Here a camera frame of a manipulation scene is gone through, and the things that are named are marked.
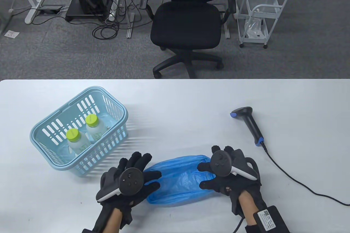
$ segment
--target hand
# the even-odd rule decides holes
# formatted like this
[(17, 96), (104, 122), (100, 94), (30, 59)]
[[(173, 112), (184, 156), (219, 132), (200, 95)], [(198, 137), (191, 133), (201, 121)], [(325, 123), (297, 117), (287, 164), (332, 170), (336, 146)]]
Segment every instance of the hand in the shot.
[[(126, 158), (121, 158), (119, 161), (119, 166), (117, 168), (112, 167), (108, 172), (105, 172), (101, 176), (101, 188), (104, 187), (104, 184), (108, 178), (112, 178), (114, 181), (119, 179), (121, 173), (131, 167), (137, 168), (143, 171), (146, 165), (151, 161), (152, 156), (149, 153), (141, 156), (140, 152), (134, 152), (129, 160)], [(160, 171), (149, 171), (143, 172), (144, 175), (144, 183), (150, 182), (155, 179), (159, 179), (162, 176)], [(151, 193), (160, 188), (160, 184), (158, 182), (152, 182), (148, 185), (144, 185), (141, 190), (133, 196), (124, 196), (114, 195), (109, 199), (101, 202), (102, 206), (109, 206), (112, 208), (119, 209), (123, 214), (123, 219), (121, 221), (120, 229), (125, 224), (130, 224), (132, 221), (131, 217), (131, 208), (136, 206), (145, 200)]]
[[(220, 150), (220, 147), (218, 146), (213, 146), (211, 148), (212, 153), (215, 153), (218, 150)], [(234, 150), (232, 147), (225, 147), (224, 151), (229, 153), (233, 159)], [(201, 172), (208, 171), (210, 173), (214, 173), (210, 167), (210, 163), (200, 163), (197, 166), (197, 169)], [(263, 201), (260, 193), (260, 178), (258, 180), (250, 180), (242, 177), (241, 175), (235, 176), (234, 174), (229, 174), (227, 177), (216, 176), (212, 180), (202, 181), (199, 186), (201, 189), (214, 190), (218, 193), (230, 196), (232, 202), (232, 212), (235, 215), (240, 215), (242, 218), (244, 218), (244, 214), (238, 198), (243, 191), (247, 191), (253, 197), (259, 210), (266, 208), (266, 204)]]

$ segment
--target chair seat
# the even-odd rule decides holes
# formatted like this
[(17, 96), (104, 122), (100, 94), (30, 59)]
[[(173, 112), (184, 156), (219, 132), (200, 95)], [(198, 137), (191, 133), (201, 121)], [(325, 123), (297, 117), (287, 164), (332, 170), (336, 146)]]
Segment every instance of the chair seat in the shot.
[(166, 48), (214, 48), (221, 38), (220, 12), (208, 3), (166, 2), (154, 15), (150, 37)]

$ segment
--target black cable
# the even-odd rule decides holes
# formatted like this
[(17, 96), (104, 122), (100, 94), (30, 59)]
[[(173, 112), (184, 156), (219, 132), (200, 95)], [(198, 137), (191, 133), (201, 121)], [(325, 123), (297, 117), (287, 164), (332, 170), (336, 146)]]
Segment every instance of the black cable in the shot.
[(311, 188), (309, 188), (308, 186), (304, 185), (303, 183), (299, 182), (298, 180), (292, 178), (287, 172), (285, 172), (274, 160), (273, 158), (270, 156), (270, 154), (268, 153), (267, 151), (267, 148), (264, 144), (264, 142), (261, 142), (261, 146), (263, 147), (263, 149), (265, 150), (267, 156), (271, 159), (271, 161), (276, 165), (276, 167), (278, 167), (287, 177), (289, 177), (291, 180), (293, 180), (294, 182), (298, 183), (299, 185), (303, 186), (304, 188), (306, 188), (308, 191), (310, 191), (312, 194), (316, 195), (316, 196), (320, 196), (320, 197), (326, 197), (326, 198), (329, 198), (335, 202), (338, 202), (339, 204), (342, 204), (343, 206), (347, 206), (347, 207), (350, 207), (350, 204), (346, 204), (346, 203), (343, 203), (341, 201), (339, 201), (338, 199), (335, 199), (334, 197), (331, 197), (331, 196), (328, 196), (328, 195), (324, 195), (324, 194), (319, 194), (319, 193), (316, 193), (315, 191), (313, 191)]
[(28, 9), (25, 9), (25, 10), (19, 12), (19, 13), (15, 13), (15, 14), (13, 14), (12, 16), (16, 16), (16, 15), (18, 15), (18, 14), (24, 13), (24, 12), (26, 12), (26, 11), (28, 11), (28, 10), (31, 10), (31, 9), (36, 10), (36, 8), (28, 8)]
[(238, 231), (238, 229), (240, 228), (241, 224), (243, 222), (243, 218), (241, 218), (240, 222), (238, 223), (236, 229), (233, 231), (233, 233), (236, 233)]
[[(134, 0), (130, 0), (130, 4), (129, 4), (129, 5), (126, 5), (126, 7), (124, 7), (124, 8), (123, 8), (123, 7), (119, 7), (119, 8), (118, 8), (118, 15), (122, 18), (120, 21), (118, 21), (118, 19), (117, 19), (116, 16), (114, 16), (114, 18), (115, 18), (114, 21), (102, 20), (100, 16), (98, 16), (97, 14), (92, 13), (92, 14), (94, 15), (94, 17), (97, 18), (98, 21), (99, 21), (101, 24), (95, 23), (95, 22), (83, 22), (83, 23), (72, 23), (72, 22), (68, 22), (68, 23), (70, 23), (70, 24), (72, 24), (72, 25), (82, 25), (82, 24), (87, 24), (87, 23), (95, 24), (95, 25), (97, 25), (97, 27), (92, 31), (92, 36), (93, 36), (94, 38), (96, 38), (96, 39), (99, 39), (99, 40), (110, 40), (110, 39), (115, 38), (115, 37), (118, 35), (119, 29), (121, 29), (121, 30), (128, 30), (128, 29), (129, 29), (129, 28), (120, 28), (119, 26), (120, 26), (121, 24), (127, 24), (127, 23), (122, 23), (122, 21), (123, 21), (123, 20), (125, 19), (125, 17), (126, 17), (126, 11), (127, 11), (127, 10), (133, 10), (133, 9), (135, 9), (135, 8), (136, 8), (137, 11), (139, 12), (140, 19), (137, 20), (137, 21), (134, 21), (134, 22), (140, 22), (140, 21), (142, 20), (142, 15), (141, 15), (141, 12), (140, 12), (140, 10), (139, 10), (139, 8), (138, 8), (138, 4), (135, 4)], [(28, 11), (28, 10), (30, 10), (30, 9), (34, 9), (34, 8), (26, 9), (26, 10), (20, 12), (20, 13), (23, 13), (23, 12)], [(34, 21), (33, 21), (32, 24), (34, 24), (34, 25), (42, 25), (43, 23), (46, 23), (46, 22), (48, 22), (48, 21), (50, 21), (50, 20), (52, 20), (52, 19), (54, 19), (54, 18), (57, 18), (57, 17), (58, 17), (58, 18), (63, 18), (63, 19), (65, 19), (63, 16), (54, 16), (54, 17), (51, 17), (51, 18), (49, 18), (49, 19), (47, 19), (47, 20), (45, 20), (45, 21), (43, 21), (43, 22), (40, 22), (40, 23), (34, 23)], [(141, 27), (141, 26), (147, 25), (147, 24), (149, 24), (149, 23), (151, 23), (151, 22), (152, 22), (152, 21), (149, 21), (149, 22), (144, 23), (144, 24), (141, 24), (141, 25), (133, 26), (133, 28)], [(114, 33), (113, 33), (111, 36), (109, 36), (109, 37), (106, 37), (106, 36), (103, 35), (103, 32), (104, 32), (105, 30), (107, 30), (107, 29), (108, 29), (108, 30), (114, 31)]]

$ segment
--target office chair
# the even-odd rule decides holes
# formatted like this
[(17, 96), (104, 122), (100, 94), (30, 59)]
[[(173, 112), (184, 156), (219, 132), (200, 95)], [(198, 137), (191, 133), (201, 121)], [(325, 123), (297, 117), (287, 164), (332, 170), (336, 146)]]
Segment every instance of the office chair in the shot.
[(196, 78), (192, 61), (211, 61), (217, 69), (222, 69), (222, 59), (215, 55), (194, 52), (197, 49), (216, 47), (221, 38), (221, 26), (230, 14), (236, 12), (235, 0), (228, 0), (224, 18), (219, 10), (209, 3), (212, 0), (171, 0), (162, 4), (153, 14), (148, 0), (141, 0), (140, 9), (146, 10), (153, 20), (151, 41), (161, 50), (169, 49), (175, 53), (171, 58), (153, 68), (156, 79), (160, 71), (177, 63), (184, 63), (190, 78)]

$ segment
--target paper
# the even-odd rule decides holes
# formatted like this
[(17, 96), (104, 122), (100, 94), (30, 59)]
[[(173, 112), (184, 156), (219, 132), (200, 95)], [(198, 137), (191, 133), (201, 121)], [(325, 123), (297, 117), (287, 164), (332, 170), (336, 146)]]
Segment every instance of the paper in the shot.
[(8, 30), (7, 33), (5, 33), (5, 36), (10, 38), (16, 38), (19, 34), (19, 32)]

